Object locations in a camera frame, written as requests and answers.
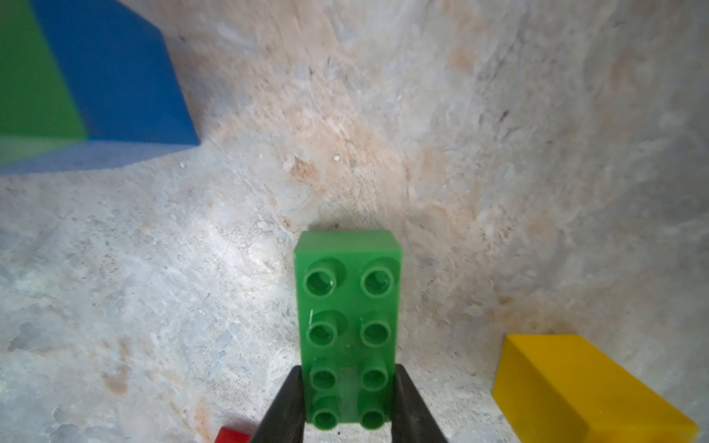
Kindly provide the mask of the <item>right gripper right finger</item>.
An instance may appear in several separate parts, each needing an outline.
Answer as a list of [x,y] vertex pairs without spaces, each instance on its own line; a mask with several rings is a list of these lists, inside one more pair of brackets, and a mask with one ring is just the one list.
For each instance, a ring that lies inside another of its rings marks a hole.
[[392,443],[447,443],[428,406],[404,366],[395,365]]

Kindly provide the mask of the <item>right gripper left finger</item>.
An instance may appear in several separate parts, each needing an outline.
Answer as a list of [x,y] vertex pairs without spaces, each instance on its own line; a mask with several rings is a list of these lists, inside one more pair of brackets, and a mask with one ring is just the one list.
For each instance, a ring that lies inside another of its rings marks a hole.
[[306,424],[301,365],[295,365],[265,413],[251,443],[302,443]]

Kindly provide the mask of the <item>long red lego brick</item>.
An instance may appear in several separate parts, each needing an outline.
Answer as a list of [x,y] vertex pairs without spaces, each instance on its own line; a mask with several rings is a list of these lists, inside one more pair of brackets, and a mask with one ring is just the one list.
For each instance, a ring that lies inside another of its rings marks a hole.
[[249,443],[251,436],[228,427],[222,427],[214,443]]

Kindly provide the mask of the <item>yellow square lego brick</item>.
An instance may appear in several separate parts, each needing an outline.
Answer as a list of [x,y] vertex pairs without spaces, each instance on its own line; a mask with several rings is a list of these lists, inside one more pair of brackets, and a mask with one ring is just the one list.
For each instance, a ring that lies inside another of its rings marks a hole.
[[522,442],[692,442],[700,432],[579,335],[507,335],[492,395]]

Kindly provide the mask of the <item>long green lego brick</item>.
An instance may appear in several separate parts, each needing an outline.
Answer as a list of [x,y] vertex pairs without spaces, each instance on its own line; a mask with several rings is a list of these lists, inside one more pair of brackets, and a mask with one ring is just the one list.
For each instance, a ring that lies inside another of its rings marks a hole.
[[386,230],[306,231],[294,251],[306,420],[377,429],[393,407],[403,251]]

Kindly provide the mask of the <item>small green lego brick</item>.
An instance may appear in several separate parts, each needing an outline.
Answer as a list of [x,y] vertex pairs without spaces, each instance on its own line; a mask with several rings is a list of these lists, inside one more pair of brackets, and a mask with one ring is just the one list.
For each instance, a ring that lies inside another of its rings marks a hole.
[[88,138],[68,85],[27,1],[1,3],[1,164]]

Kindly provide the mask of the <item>blue square lego brick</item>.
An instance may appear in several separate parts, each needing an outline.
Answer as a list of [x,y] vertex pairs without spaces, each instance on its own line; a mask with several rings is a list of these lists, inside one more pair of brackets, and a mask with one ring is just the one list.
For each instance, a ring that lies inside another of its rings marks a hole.
[[88,138],[5,175],[118,168],[199,145],[164,37],[118,1],[30,3]]

